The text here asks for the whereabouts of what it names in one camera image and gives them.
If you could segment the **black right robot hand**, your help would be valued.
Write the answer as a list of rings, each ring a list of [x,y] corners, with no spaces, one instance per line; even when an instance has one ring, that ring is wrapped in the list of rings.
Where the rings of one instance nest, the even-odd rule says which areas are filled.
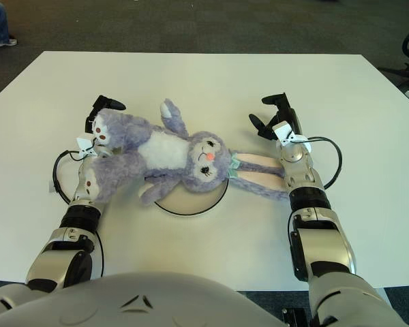
[[[277,108],[276,114],[265,125],[256,115],[249,114],[249,119],[253,126],[257,129],[258,135],[267,140],[278,140],[278,137],[273,131],[273,127],[283,121],[291,126],[295,134],[301,134],[301,126],[295,110],[290,106],[285,93],[270,95],[262,98],[262,103],[266,105],[274,105]]]

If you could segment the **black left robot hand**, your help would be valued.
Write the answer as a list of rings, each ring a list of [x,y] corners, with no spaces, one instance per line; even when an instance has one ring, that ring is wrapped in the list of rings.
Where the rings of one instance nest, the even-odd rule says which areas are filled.
[[[85,132],[86,133],[89,133],[89,134],[93,133],[92,124],[95,120],[95,117],[97,116],[98,112],[104,108],[118,110],[118,111],[126,110],[126,106],[123,103],[115,99],[111,99],[103,95],[99,95],[93,104],[92,110],[90,111],[88,117],[86,118],[86,121],[85,121]]]

